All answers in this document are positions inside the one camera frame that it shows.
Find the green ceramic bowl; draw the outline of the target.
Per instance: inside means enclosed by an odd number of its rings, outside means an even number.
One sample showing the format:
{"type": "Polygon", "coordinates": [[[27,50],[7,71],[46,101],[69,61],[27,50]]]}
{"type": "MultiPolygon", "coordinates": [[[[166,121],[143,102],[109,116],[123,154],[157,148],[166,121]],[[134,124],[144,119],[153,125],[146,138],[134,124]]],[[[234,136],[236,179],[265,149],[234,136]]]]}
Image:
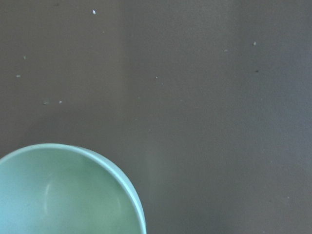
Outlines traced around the green ceramic bowl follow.
{"type": "Polygon", "coordinates": [[[77,146],[37,144],[0,160],[3,234],[144,234],[145,215],[126,174],[77,146]]]}

